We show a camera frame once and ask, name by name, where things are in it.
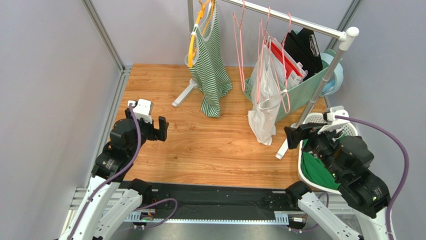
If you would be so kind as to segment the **white tank top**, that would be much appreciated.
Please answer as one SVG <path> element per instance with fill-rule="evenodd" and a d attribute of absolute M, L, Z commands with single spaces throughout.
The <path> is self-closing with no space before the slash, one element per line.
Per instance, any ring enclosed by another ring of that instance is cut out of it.
<path fill-rule="evenodd" d="M 269 62 L 269 53 L 267 46 L 263 45 L 263 69 L 260 80 L 260 102 L 256 103 L 256 78 L 258 69 L 258 60 L 253 68 L 248 85 L 251 87 L 249 97 L 253 107 L 248 112 L 249 126 L 254 133 L 258 143 L 270 146 L 273 136 L 276 135 L 276 118 L 282 104 L 279 99 L 279 91 L 273 76 L 272 62 Z"/>

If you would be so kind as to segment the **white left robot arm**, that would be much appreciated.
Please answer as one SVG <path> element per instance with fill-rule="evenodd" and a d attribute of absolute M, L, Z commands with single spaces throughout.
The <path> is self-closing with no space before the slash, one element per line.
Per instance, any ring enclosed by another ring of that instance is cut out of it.
<path fill-rule="evenodd" d="M 128 215 L 139 207 L 153 207 L 152 185 L 135 178 L 110 210 L 107 204 L 122 184 L 127 172 L 146 141 L 167 139 L 169 123 L 158 118 L 159 128 L 143 117 L 130 114 L 118 120 L 109 133 L 109 141 L 96 158 L 83 201 L 76 215 L 61 234 L 61 240 L 109 240 Z"/>

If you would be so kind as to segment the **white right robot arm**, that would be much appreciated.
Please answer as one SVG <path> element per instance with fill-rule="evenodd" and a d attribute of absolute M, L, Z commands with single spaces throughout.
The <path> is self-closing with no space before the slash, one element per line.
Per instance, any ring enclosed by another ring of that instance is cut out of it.
<path fill-rule="evenodd" d="M 367 218 L 384 215 L 384 235 L 394 239 L 391 221 L 391 196 L 387 185 L 370 170 L 373 153 L 361 136 L 344 135 L 325 123 L 306 123 L 284 128 L 288 147 L 306 141 L 303 151 L 314 153 L 338 184 L 348 205 Z"/>

